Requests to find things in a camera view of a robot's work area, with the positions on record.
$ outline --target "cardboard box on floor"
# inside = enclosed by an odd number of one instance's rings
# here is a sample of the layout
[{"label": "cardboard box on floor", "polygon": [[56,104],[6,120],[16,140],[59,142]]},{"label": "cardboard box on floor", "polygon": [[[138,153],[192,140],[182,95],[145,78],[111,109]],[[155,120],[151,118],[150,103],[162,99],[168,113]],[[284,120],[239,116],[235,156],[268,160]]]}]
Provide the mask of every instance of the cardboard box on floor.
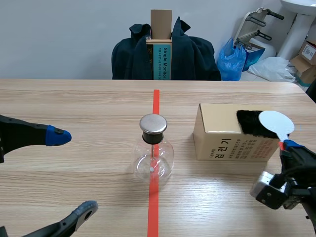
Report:
[{"label": "cardboard box on floor", "polygon": [[301,86],[310,86],[316,79],[316,66],[311,65],[300,55],[290,61],[297,69],[297,77]]},{"label": "cardboard box on floor", "polygon": [[272,110],[265,105],[199,104],[193,131],[197,159],[268,161],[278,139],[243,134],[238,110]]},{"label": "cardboard box on floor", "polygon": [[299,55],[311,65],[316,65],[316,40],[304,41]]},{"label": "cardboard box on floor", "polygon": [[152,79],[171,80],[172,10],[151,10],[152,39],[146,40]]}]

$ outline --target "blue gripper tip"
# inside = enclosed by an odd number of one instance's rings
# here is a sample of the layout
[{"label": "blue gripper tip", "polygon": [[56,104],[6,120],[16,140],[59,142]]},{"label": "blue gripper tip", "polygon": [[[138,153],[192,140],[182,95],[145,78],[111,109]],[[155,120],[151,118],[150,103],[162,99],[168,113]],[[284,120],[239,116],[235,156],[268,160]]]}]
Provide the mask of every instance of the blue gripper tip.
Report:
[{"label": "blue gripper tip", "polygon": [[49,125],[46,131],[46,145],[59,146],[71,141],[71,134],[68,131],[58,129]]}]

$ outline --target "glass bottle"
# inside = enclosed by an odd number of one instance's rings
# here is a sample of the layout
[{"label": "glass bottle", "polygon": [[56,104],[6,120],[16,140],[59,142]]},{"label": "glass bottle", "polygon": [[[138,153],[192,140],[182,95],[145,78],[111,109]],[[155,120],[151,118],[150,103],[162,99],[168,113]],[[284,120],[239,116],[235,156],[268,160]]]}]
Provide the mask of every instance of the glass bottle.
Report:
[{"label": "glass bottle", "polygon": [[161,115],[149,114],[142,117],[139,125],[143,136],[134,148],[133,172],[146,182],[150,175],[166,181],[173,169],[173,147],[163,136],[167,121]]}]

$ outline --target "white label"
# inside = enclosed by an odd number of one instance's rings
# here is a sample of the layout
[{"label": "white label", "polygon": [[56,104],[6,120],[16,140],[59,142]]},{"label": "white label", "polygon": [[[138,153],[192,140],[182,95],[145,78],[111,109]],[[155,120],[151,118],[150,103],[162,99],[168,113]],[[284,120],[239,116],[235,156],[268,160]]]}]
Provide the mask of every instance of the white label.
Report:
[{"label": "white label", "polygon": [[311,60],[315,53],[316,49],[307,44],[302,52],[302,55],[306,57],[308,60]]}]

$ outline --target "wooden table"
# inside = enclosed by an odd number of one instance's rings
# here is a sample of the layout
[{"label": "wooden table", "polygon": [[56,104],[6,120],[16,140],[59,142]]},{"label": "wooden table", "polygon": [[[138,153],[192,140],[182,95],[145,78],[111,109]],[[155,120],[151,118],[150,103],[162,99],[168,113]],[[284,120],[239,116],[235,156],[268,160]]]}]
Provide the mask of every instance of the wooden table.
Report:
[{"label": "wooden table", "polygon": [[198,103],[269,104],[288,115],[295,141],[316,151],[316,105],[291,83],[111,80],[0,80],[0,113],[71,132],[60,147],[33,146],[0,165],[0,225],[20,237],[60,221],[86,200],[98,212],[77,237],[146,237],[148,185],[133,178],[140,118],[160,89],[174,170],[160,190],[160,237],[313,236],[301,206],[271,210],[249,194],[268,162],[197,161],[192,137]]}]

